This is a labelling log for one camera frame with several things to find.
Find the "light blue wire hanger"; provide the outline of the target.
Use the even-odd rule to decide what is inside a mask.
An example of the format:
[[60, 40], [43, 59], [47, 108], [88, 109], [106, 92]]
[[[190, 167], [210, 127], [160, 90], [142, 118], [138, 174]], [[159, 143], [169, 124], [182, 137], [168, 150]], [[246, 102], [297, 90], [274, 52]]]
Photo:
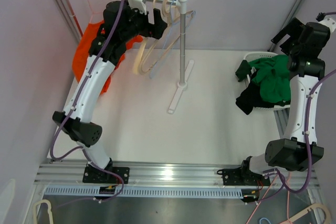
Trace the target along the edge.
[[161, 53], [158, 56], [157, 61], [150, 68], [149, 78], [153, 79], [164, 65], [170, 51], [174, 48], [176, 43], [180, 39], [180, 35], [177, 34], [177, 27], [181, 24], [180, 13], [181, 3], [180, 0], [164, 0], [161, 5], [161, 11], [163, 17], [166, 19], [168, 26], [167, 31], [164, 32], [163, 44]]

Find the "bright green t shirt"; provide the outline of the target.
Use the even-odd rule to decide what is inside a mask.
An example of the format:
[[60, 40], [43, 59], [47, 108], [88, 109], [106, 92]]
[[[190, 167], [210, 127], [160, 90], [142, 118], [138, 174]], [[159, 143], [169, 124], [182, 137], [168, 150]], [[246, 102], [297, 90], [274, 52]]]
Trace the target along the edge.
[[286, 103], [291, 100], [287, 63], [287, 55], [259, 58], [249, 62], [249, 65], [256, 70], [252, 82], [260, 87], [260, 96], [263, 101]]

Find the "green and white t shirt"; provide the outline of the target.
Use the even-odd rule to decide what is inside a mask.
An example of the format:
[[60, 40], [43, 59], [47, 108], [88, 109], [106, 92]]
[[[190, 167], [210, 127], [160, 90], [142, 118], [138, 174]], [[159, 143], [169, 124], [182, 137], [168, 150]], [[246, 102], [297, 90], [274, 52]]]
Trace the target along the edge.
[[246, 79], [252, 80], [256, 74], [257, 69], [255, 67], [251, 67], [247, 60], [243, 60], [235, 72], [238, 82], [242, 82]]

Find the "black t shirt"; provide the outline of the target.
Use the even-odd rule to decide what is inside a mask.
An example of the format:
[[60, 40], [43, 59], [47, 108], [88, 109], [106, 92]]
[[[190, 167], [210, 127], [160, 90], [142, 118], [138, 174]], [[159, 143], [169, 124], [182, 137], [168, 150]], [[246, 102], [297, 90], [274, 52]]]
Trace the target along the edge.
[[273, 108], [274, 104], [266, 102], [261, 98], [260, 86], [251, 82], [248, 87], [236, 99], [236, 105], [246, 115], [249, 115], [253, 108]]

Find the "orange tank top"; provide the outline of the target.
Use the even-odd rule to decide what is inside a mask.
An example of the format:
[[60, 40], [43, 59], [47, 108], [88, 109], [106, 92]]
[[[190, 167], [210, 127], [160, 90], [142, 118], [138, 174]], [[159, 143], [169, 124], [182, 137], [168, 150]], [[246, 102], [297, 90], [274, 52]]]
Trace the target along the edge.
[[[97, 32], [99, 30], [100, 25], [102, 25], [104, 21], [100, 21], [98, 23], [89, 23], [82, 38], [81, 41], [76, 49], [75, 55], [73, 57], [72, 61], [72, 71], [75, 75], [75, 78], [77, 82], [79, 83], [83, 72], [86, 68], [87, 58], [89, 56], [89, 48], [91, 46], [91, 43], [93, 39], [96, 37]], [[126, 43], [127, 50], [131, 49], [133, 47], [133, 44], [136, 42], [142, 42], [143, 38], [140, 35], [137, 35], [136, 37], [132, 38], [130, 41]], [[118, 62], [118, 64], [115, 67], [115, 70], [118, 69], [121, 62], [125, 59], [125, 54], [123, 54]], [[107, 92], [109, 86], [111, 83], [111, 75], [107, 78], [100, 95]]]

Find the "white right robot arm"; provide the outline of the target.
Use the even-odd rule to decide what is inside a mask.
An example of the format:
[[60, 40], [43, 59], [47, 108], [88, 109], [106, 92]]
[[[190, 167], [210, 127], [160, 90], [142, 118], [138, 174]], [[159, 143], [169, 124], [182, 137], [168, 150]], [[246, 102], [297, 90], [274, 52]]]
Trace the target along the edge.
[[243, 161], [239, 179], [252, 184], [266, 172], [307, 172], [324, 155], [315, 130], [317, 100], [325, 77], [326, 63], [319, 54], [335, 31], [335, 20], [320, 13], [314, 22], [293, 18], [271, 40], [289, 57], [291, 91], [289, 118], [282, 139], [270, 141], [265, 153]]

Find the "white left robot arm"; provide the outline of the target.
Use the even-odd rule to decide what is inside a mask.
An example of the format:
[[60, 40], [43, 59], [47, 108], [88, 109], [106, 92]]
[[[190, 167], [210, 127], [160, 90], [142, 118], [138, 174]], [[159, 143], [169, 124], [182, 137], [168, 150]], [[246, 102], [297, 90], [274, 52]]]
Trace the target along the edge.
[[93, 168], [95, 177], [106, 183], [115, 176], [113, 161], [106, 154], [99, 139], [102, 127], [91, 121], [94, 108], [106, 81], [121, 62], [127, 45], [137, 36], [160, 39], [167, 28], [158, 8], [153, 9], [154, 22], [148, 12], [140, 12], [130, 1], [107, 4], [103, 21], [96, 29], [90, 44], [86, 64], [69, 104], [53, 114], [58, 131], [64, 132], [82, 150]]

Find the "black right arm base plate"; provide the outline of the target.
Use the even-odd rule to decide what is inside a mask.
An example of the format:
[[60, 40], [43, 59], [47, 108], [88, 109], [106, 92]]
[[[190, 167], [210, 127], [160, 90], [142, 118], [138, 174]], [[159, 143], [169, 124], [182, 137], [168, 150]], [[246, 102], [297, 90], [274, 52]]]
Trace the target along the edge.
[[225, 186], [269, 186], [270, 179], [249, 170], [243, 170], [242, 167], [234, 169], [220, 169], [217, 172], [223, 180]]

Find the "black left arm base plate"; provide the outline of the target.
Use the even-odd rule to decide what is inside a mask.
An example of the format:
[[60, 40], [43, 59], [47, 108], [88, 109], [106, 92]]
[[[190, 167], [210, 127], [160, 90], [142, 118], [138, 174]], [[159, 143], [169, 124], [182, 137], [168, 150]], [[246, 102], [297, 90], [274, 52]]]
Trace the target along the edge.
[[[113, 167], [111, 171], [117, 174], [118, 176], [120, 176], [123, 179], [125, 184], [128, 183], [128, 180], [130, 177], [129, 167]], [[102, 172], [90, 165], [88, 165], [85, 168], [82, 182], [87, 183], [87, 184], [120, 184], [121, 183], [119, 178], [113, 175], [110, 175], [106, 172]]]

